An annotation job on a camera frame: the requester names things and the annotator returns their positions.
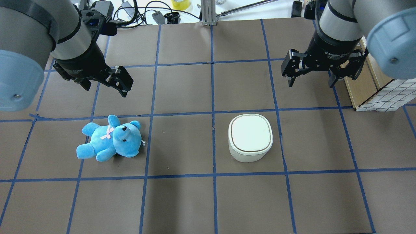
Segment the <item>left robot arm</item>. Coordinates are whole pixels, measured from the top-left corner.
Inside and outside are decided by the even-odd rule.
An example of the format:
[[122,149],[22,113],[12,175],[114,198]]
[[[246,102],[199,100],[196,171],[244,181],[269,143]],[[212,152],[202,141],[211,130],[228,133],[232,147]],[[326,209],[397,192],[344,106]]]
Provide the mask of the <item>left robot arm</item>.
[[28,108],[44,80],[49,57],[64,80],[89,90],[92,81],[126,97],[133,78],[123,66],[110,68],[97,45],[100,35],[114,36],[122,22],[113,20],[113,4],[87,0],[2,0],[0,45],[1,111]]

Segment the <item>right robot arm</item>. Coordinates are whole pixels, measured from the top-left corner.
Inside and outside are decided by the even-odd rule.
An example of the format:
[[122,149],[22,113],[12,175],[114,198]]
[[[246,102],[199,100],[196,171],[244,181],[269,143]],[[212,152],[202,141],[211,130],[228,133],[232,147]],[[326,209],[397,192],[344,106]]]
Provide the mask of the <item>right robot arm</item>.
[[356,80],[368,55],[393,79],[415,78],[414,0],[312,0],[304,18],[316,29],[306,51],[290,49],[281,65],[289,86],[311,71],[330,71],[330,87]]

